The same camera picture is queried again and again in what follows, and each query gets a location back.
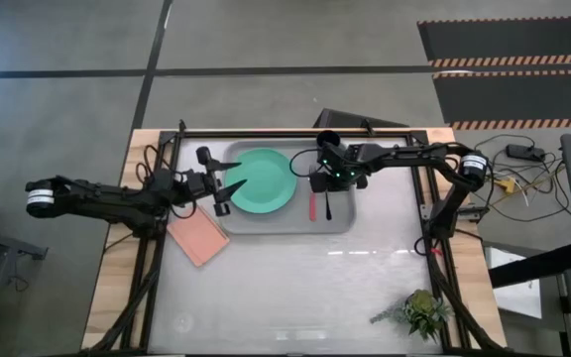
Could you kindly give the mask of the black diagonal bar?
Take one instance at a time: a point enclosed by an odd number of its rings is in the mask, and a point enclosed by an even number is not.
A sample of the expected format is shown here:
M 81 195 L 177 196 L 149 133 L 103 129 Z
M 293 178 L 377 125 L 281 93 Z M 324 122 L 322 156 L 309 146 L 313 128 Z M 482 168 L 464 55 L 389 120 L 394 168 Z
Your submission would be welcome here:
M 489 270 L 494 288 L 508 287 L 571 270 L 571 244 Z

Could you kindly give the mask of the small green artificial plant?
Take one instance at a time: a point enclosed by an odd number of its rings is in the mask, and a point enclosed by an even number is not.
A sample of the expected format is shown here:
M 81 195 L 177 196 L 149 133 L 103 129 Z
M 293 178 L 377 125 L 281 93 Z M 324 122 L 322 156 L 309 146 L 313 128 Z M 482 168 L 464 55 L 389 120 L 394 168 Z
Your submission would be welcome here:
M 392 320 L 409 326 L 409 335 L 418 333 L 424 341 L 438 341 L 438 335 L 453 315 L 452 308 L 442 297 L 430 291 L 415 290 L 396 304 L 388 306 L 369 319 L 371 324 Z

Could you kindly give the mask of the black aluminium rig frame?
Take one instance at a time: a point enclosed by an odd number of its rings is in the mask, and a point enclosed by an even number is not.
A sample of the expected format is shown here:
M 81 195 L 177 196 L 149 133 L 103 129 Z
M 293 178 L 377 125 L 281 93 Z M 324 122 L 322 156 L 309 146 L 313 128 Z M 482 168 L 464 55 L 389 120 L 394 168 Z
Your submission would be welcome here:
M 324 128 L 303 128 L 303 129 L 187 129 L 184 130 L 185 139 L 197 138 L 200 135 L 207 139 L 224 139 L 224 138 L 241 138 L 241 139 L 267 139 L 277 138 L 284 139 L 286 136 L 294 136 L 296 138 L 312 137 L 312 134 L 318 134 Z M 172 136 L 178 129 L 136 129 L 132 132 L 129 139 L 129 146 L 125 154 L 124 163 L 119 185 L 139 188 L 140 182 L 136 177 L 136 165 L 143 159 L 143 154 L 147 145 L 156 145 L 160 141 L 160 137 L 166 139 Z M 417 138 L 426 142 L 451 142 L 455 141 L 454 131 L 451 128 L 435 127 L 435 128 L 381 128 L 374 129 L 376 138 L 390 138 L 392 133 L 408 133 L 411 138 Z M 423 198 L 427 201 L 435 201 L 436 195 L 444 196 L 445 190 L 450 188 L 448 183 L 441 174 L 430 174 L 426 169 L 419 169 L 419 191 Z M 464 232 L 455 232 L 454 236 L 448 240 L 447 258 L 437 258 L 440 270 L 443 271 L 445 265 L 446 274 L 448 274 L 449 283 L 453 284 L 453 276 L 455 276 L 459 298 L 469 309 L 475 320 L 486 331 L 496 343 L 503 347 L 507 346 L 503 323 L 498 313 L 497 302 L 493 292 L 493 286 L 489 279 L 489 269 L 484 257 L 482 243 L 478 238 L 470 234 L 479 234 L 477 225 L 470 221 L 458 221 L 457 229 Z M 127 234 L 127 228 L 122 225 L 111 226 L 108 229 L 106 243 L 114 243 Z M 153 293 L 151 297 L 148 295 L 143 297 L 144 302 L 140 302 L 135 315 L 132 318 L 131 331 L 125 327 L 125 333 L 128 334 L 127 347 L 120 347 L 121 339 L 118 339 L 114 347 L 107 351 L 91 351 L 92 345 L 97 343 L 102 336 L 109 330 L 111 325 L 118 319 L 124 307 L 130 299 L 130 291 L 132 281 L 140 283 L 143 279 L 141 276 L 148 273 L 153 267 L 153 258 L 155 249 L 158 245 L 163 244 L 157 242 L 138 243 L 135 238 L 127 238 L 127 243 L 118 244 L 119 252 L 117 255 L 111 256 L 103 254 L 101 259 L 99 275 L 96 281 L 94 295 L 91 303 L 90 313 L 87 318 L 83 340 L 81 342 L 81 350 L 76 356 L 83 357 L 123 357 L 123 356 L 140 356 L 144 355 L 145 347 L 139 347 L 140 342 L 145 341 L 145 317 L 149 317 L 153 313 L 153 308 L 146 307 L 151 301 L 153 306 Z M 462 336 L 468 337 L 471 352 L 480 351 L 478 342 L 472 334 L 468 332 L 460 332 L 462 330 L 462 322 L 450 322 L 451 328 L 457 332 L 450 332 L 451 343 L 454 348 L 462 346 Z

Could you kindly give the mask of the dark wedge-shaped floor object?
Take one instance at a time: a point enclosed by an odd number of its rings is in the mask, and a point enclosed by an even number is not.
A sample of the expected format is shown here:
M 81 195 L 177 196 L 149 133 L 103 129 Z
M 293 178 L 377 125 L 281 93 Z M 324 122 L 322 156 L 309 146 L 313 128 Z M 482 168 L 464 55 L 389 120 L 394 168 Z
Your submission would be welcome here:
M 329 108 L 321 110 L 313 128 L 407 128 L 407 125 Z

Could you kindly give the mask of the white paper sheet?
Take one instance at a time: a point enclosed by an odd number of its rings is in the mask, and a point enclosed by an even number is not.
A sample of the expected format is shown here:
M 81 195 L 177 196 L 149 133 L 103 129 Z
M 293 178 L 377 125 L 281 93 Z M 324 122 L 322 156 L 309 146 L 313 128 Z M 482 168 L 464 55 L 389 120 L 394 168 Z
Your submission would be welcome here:
M 523 260 L 524 256 L 494 247 L 485 249 L 489 269 Z M 542 319 L 539 279 L 511 286 L 494 288 L 498 308 L 528 317 Z

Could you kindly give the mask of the grey plastic tray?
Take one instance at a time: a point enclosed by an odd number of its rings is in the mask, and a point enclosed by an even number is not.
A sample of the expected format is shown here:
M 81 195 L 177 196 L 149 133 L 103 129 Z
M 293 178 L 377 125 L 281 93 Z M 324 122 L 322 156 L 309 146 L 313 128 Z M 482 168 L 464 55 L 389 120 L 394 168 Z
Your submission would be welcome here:
M 289 169 L 297 178 L 292 199 L 281 209 L 270 213 L 256 214 L 243 211 L 231 200 L 230 213 L 219 218 L 221 226 L 231 234 L 341 234 L 348 231 L 356 217 L 354 192 L 329 193 L 332 220 L 325 218 L 324 193 L 316 195 L 316 221 L 309 220 L 310 184 L 304 177 L 309 166 L 315 162 L 310 152 L 315 147 L 312 139 L 298 140 L 249 140 L 232 143 L 224 152 L 226 162 L 244 152 L 268 148 L 276 150 L 289 159 Z

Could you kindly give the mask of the green round plate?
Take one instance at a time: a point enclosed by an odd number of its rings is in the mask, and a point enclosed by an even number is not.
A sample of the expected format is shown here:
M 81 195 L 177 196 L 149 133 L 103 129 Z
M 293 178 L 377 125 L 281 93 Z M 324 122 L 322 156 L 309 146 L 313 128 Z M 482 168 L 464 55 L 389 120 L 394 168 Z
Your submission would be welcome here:
M 232 202 L 243 211 L 256 214 L 281 209 L 293 197 L 297 178 L 289 169 L 289 159 L 268 148 L 253 149 L 239 154 L 240 166 L 226 172 L 225 185 L 244 180 Z

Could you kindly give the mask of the black power adapter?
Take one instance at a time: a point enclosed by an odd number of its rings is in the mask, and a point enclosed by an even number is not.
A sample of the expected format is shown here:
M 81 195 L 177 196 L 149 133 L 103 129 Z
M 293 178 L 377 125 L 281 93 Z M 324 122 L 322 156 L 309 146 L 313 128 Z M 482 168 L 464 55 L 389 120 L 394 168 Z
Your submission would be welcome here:
M 542 162 L 545 159 L 545 151 L 535 146 L 517 144 L 506 145 L 506 155 L 512 159 L 531 162 Z

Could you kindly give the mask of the black mat with hazard stripes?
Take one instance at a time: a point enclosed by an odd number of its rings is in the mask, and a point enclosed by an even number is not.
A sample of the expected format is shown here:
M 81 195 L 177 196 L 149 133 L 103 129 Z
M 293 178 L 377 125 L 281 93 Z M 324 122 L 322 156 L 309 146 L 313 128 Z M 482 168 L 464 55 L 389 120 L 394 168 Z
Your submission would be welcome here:
M 571 63 L 571 16 L 420 21 L 434 67 Z
M 442 73 L 433 84 L 454 130 L 571 127 L 571 69 Z

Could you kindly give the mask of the black cup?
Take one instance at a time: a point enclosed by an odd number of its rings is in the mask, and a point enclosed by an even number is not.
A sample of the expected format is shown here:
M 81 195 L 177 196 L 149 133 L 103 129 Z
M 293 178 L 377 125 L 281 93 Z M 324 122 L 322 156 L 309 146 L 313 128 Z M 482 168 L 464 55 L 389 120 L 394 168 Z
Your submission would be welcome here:
M 315 138 L 316 147 L 324 150 L 330 147 L 338 148 L 341 145 L 340 136 L 332 130 L 323 130 Z

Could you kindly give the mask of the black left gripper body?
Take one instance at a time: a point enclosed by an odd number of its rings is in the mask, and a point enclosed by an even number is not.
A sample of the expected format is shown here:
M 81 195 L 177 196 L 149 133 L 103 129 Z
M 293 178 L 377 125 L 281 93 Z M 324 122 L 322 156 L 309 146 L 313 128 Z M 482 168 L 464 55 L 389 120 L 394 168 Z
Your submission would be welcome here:
M 206 169 L 205 178 L 207 190 L 213 194 L 215 204 L 214 210 L 218 217 L 228 215 L 230 213 L 230 208 L 226 201 L 217 200 L 217 190 L 221 187 L 216 172 L 211 170 L 211 161 L 215 160 L 211 157 L 210 151 L 207 147 L 202 146 L 196 150 L 197 160 Z

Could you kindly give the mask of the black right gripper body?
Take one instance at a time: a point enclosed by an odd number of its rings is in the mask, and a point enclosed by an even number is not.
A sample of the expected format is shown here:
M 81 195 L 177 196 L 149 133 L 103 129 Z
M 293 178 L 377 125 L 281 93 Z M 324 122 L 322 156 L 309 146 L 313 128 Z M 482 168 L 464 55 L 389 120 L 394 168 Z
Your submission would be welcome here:
M 358 163 L 345 158 L 348 150 L 326 144 L 319 147 L 317 152 L 316 162 L 320 168 L 309 175 L 313 192 L 348 191 L 352 187 L 364 189 L 368 186 L 364 169 Z

